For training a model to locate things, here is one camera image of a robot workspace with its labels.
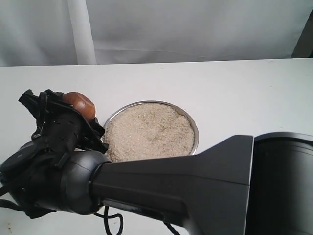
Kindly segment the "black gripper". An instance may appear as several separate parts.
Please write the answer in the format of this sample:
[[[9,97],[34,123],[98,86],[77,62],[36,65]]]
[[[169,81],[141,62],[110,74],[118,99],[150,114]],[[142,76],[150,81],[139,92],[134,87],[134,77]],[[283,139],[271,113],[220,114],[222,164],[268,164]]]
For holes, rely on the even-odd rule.
[[[86,121],[73,108],[34,108],[31,141],[0,166],[2,208],[22,211],[34,219],[64,211],[95,214],[102,207],[92,193],[97,170],[106,161],[104,128]]]

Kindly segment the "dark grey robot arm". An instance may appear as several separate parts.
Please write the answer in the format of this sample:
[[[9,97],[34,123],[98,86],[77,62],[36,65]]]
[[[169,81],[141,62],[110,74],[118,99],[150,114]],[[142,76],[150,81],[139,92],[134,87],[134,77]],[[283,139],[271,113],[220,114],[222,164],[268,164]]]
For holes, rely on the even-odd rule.
[[[236,135],[194,156],[112,163],[75,151],[84,120],[64,112],[0,167],[1,206],[31,218],[118,208],[192,235],[310,235],[313,138]]]

